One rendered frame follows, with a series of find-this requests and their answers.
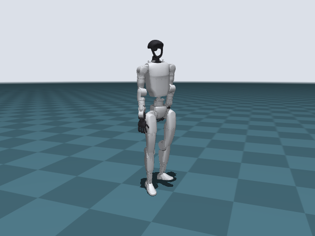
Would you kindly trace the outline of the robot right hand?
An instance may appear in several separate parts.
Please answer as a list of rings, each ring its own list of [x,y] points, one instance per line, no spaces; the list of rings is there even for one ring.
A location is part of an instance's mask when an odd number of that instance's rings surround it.
[[[146,126],[149,128],[149,126],[147,125],[147,123],[145,121],[145,118],[146,118],[145,112],[143,114],[143,118],[138,117],[138,119],[140,119],[139,122],[138,122],[138,131],[141,132],[141,133],[144,133],[144,134],[145,134],[145,132],[147,133]]]

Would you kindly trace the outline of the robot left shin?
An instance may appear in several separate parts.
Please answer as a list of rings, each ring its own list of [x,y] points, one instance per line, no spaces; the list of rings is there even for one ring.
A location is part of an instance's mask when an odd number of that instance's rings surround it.
[[[162,175],[166,170],[169,155],[170,155],[170,146],[168,146],[166,150],[158,151],[159,163],[160,163],[160,169],[159,169],[160,175]]]

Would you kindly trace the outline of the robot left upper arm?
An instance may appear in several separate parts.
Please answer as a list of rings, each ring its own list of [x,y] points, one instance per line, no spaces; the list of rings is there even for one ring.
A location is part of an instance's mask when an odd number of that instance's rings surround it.
[[[174,64],[169,63],[169,91],[168,92],[174,92],[176,87],[173,85],[174,81],[174,73],[175,73],[176,67]]]

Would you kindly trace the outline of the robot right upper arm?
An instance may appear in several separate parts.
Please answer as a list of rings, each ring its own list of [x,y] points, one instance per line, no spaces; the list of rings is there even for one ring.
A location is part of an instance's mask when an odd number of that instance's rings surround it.
[[[137,86],[141,90],[141,96],[147,95],[147,90],[144,88],[145,84],[145,74],[148,72],[148,65],[139,66],[136,70],[137,72]]]

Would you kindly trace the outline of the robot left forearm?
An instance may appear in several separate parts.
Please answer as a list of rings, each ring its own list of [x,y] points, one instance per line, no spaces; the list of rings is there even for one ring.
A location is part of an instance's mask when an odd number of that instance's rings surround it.
[[[167,107],[171,107],[172,105],[172,101],[173,101],[173,96],[174,96],[174,92],[168,92],[168,95],[166,96],[166,102],[165,102],[165,105]]]

